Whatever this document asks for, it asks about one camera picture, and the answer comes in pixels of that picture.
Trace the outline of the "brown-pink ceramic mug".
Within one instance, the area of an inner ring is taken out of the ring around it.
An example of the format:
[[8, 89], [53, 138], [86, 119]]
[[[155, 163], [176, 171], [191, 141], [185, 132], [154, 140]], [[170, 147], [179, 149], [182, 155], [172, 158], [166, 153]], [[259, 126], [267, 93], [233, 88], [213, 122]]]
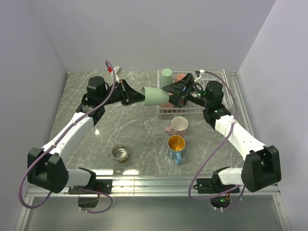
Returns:
[[175, 82], [179, 82], [181, 81], [183, 78], [185, 78], [185, 75], [184, 74], [178, 74], [176, 79], [175, 79]]

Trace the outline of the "tall green plastic cup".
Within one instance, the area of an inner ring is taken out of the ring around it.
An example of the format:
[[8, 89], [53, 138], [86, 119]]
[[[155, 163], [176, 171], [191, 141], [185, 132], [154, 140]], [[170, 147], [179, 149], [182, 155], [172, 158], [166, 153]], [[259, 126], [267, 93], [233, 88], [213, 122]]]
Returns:
[[169, 68], [164, 68], [161, 70], [161, 74], [159, 76], [159, 86], [160, 88], [171, 85], [173, 83], [172, 79], [173, 72]]

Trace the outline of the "short green plastic cup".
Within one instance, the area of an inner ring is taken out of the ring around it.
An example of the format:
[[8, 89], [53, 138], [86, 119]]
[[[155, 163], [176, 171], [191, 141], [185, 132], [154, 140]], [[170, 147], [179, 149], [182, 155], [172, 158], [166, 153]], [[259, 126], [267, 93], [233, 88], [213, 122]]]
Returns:
[[152, 87], [142, 87], [141, 94], [145, 96], [142, 106], [164, 105], [169, 102], [169, 93]]

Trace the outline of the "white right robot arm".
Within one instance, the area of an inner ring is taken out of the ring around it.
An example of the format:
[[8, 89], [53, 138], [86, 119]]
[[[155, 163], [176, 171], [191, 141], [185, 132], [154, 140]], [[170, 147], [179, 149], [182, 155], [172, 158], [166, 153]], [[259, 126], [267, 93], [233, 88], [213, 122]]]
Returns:
[[223, 88], [228, 84], [218, 77], [209, 81], [205, 88], [197, 83], [191, 73], [162, 89], [171, 93], [170, 103], [181, 108], [192, 102], [204, 108], [203, 116], [207, 124], [224, 136], [222, 143], [229, 141], [244, 160], [243, 167], [224, 167], [213, 172], [202, 193], [228, 193], [239, 187], [254, 193], [282, 179], [279, 151], [275, 146], [267, 146], [253, 137], [237, 121], [237, 114], [224, 106]]

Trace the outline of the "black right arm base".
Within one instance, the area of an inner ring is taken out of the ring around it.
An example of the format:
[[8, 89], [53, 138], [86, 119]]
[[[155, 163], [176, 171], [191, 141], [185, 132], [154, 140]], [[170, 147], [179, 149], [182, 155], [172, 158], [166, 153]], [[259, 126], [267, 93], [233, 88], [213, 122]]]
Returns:
[[[199, 194], [219, 194], [226, 190], [235, 187], [235, 185], [223, 185], [219, 179], [215, 180], [212, 178], [198, 178], [197, 184], [193, 186], [195, 190], [198, 191]], [[225, 209], [228, 208], [231, 204], [231, 193], [239, 193], [240, 189], [236, 188], [233, 191], [222, 194], [218, 197], [210, 199], [210, 204], [214, 208]]]

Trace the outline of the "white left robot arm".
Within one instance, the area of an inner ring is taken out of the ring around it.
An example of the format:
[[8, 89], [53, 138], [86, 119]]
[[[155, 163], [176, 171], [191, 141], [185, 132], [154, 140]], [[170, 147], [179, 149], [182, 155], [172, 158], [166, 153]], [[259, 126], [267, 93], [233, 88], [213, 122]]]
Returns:
[[27, 156], [27, 181], [52, 193], [65, 187], [80, 187], [85, 193], [97, 188], [96, 174], [85, 168], [67, 169], [65, 160], [82, 137], [105, 113], [105, 105], [120, 102], [124, 106], [144, 101], [145, 96], [121, 79], [109, 86], [103, 77], [89, 79], [87, 92], [70, 122], [42, 148], [32, 148]]

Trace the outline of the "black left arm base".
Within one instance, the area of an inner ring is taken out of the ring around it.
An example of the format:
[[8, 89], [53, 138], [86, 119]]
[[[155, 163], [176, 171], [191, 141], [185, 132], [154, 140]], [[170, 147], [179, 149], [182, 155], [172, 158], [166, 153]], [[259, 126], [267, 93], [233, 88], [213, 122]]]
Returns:
[[92, 186], [74, 186], [68, 188], [69, 195], [86, 195], [79, 197], [77, 202], [81, 208], [95, 208], [98, 205], [101, 196], [110, 195], [112, 191], [113, 180], [98, 179]]

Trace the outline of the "tall pink plastic cup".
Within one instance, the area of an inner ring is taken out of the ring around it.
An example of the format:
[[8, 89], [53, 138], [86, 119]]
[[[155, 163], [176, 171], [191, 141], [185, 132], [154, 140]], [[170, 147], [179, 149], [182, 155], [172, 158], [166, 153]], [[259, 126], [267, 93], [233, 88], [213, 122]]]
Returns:
[[168, 113], [169, 111], [173, 110], [174, 105], [171, 103], [166, 103], [164, 105], [160, 105], [159, 108], [162, 110], [163, 113]]

